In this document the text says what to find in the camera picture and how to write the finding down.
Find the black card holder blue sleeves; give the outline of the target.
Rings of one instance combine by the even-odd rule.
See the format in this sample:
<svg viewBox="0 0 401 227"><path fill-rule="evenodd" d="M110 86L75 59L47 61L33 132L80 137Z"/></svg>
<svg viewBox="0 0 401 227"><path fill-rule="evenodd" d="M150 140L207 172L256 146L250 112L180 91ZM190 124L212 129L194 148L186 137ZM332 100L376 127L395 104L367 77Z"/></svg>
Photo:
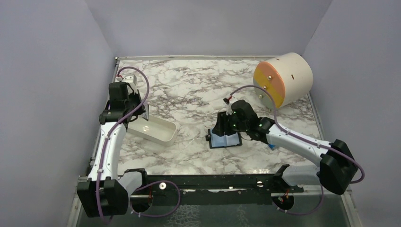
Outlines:
<svg viewBox="0 0 401 227"><path fill-rule="evenodd" d="M229 148L242 146L242 138L239 133L233 135L218 136L208 129L205 140L209 142L209 148Z"/></svg>

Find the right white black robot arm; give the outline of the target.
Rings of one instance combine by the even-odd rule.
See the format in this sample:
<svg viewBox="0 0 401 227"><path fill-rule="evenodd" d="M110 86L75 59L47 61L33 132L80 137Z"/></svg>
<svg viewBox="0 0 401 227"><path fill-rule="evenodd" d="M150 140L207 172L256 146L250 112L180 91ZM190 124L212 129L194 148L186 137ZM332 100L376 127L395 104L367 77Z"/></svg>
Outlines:
<svg viewBox="0 0 401 227"><path fill-rule="evenodd" d="M357 172L354 157L345 142L318 140L292 131L271 118L257 116L244 100L234 102L227 111L217 114L210 140L222 140L225 136L241 132L252 140L271 148L287 149L312 162L311 166L283 166L273 179L273 187L278 192L285 192L298 184L320 184L328 191L341 195Z"/></svg>

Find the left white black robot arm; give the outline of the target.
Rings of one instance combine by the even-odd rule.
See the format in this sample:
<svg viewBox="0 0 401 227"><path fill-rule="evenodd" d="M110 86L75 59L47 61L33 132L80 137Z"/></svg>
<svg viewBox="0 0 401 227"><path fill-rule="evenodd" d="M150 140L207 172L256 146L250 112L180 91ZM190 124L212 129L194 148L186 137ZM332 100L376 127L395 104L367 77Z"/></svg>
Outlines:
<svg viewBox="0 0 401 227"><path fill-rule="evenodd" d="M87 180L79 182L77 194L90 218L123 215L130 195L148 190L148 180L142 170L128 170L118 177L118 159L133 116L146 112L144 101L135 82L109 84L109 99L99 115L100 133L96 157Z"/></svg>

